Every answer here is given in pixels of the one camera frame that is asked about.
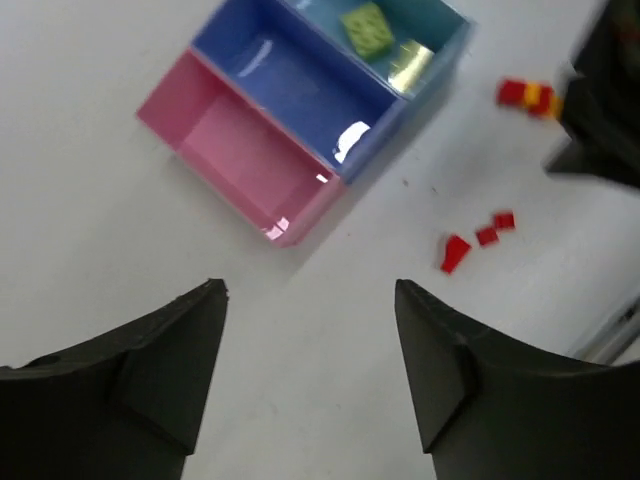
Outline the red slope lego piece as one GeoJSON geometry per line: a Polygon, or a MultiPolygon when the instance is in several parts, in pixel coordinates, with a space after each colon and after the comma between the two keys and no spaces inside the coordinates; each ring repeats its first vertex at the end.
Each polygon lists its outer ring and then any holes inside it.
{"type": "Polygon", "coordinates": [[[457,234],[449,235],[445,241],[440,270],[448,275],[452,274],[471,250],[472,245],[463,237],[457,234]]]}

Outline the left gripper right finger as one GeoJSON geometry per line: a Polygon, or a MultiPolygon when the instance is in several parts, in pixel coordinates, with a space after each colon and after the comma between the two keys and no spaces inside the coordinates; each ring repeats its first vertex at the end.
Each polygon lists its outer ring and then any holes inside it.
{"type": "Polygon", "coordinates": [[[639,366],[533,347],[417,283],[395,316],[423,451],[440,479],[635,479],[639,366]]]}

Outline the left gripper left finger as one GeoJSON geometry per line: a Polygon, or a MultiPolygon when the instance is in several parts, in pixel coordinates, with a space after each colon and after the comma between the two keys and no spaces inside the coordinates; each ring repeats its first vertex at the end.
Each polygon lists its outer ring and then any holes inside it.
{"type": "Polygon", "coordinates": [[[210,279],[88,341],[1,370],[5,479],[178,479],[196,449],[228,291],[210,279]]]}

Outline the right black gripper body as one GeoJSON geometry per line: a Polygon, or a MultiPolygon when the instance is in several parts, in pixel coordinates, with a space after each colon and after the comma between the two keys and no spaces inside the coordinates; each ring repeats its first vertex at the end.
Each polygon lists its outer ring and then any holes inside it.
{"type": "Polygon", "coordinates": [[[548,175],[639,188],[639,3],[608,1],[572,59],[559,123],[569,142],[548,175]]]}

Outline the yellow-green lego block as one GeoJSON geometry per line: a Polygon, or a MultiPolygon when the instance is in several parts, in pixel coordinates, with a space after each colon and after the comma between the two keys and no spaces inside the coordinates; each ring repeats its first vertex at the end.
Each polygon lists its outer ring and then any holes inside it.
{"type": "Polygon", "coordinates": [[[373,2],[343,14],[341,23],[356,54],[364,61],[374,61],[387,54],[395,43],[386,17],[373,2]]]}

